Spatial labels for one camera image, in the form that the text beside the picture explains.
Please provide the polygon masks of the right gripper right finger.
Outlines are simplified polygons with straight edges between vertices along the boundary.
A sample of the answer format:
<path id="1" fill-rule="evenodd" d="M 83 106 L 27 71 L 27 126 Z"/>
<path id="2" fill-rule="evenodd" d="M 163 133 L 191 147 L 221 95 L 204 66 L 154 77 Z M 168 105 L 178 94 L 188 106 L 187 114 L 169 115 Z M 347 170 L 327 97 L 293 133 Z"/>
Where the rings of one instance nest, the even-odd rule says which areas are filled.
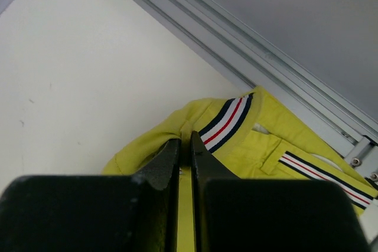
<path id="1" fill-rule="evenodd" d="M 196 251 L 370 251 L 354 207 L 369 198 L 291 155 L 304 179 L 242 179 L 190 142 Z"/>

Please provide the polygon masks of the yellow-green trousers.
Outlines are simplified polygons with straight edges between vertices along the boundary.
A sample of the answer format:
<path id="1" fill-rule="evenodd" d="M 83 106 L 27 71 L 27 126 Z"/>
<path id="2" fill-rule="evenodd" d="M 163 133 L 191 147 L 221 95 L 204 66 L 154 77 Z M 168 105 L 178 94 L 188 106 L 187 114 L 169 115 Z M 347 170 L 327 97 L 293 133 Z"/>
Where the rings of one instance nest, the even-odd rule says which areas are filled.
<path id="1" fill-rule="evenodd" d="M 368 196 L 369 203 L 365 207 L 354 207 L 359 224 L 362 217 L 377 216 L 377 186 L 361 176 L 280 101 L 257 87 L 232 99 L 189 102 L 127 144 L 103 170 L 106 175 L 132 175 L 169 140 L 180 140 L 178 251 L 196 251 L 190 149 L 193 132 L 197 132 L 207 150 L 239 178 L 304 179 L 303 173 L 280 162 L 285 155 L 295 156 Z"/>

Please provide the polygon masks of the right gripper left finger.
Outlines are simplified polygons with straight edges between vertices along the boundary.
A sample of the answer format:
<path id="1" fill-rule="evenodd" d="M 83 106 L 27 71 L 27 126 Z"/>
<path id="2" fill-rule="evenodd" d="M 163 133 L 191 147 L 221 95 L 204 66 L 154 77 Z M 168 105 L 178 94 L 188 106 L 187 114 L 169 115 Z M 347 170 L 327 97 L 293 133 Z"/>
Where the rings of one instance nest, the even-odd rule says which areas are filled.
<path id="1" fill-rule="evenodd" d="M 180 140 L 132 175 L 29 175 L 1 195 L 2 251 L 175 251 Z"/>

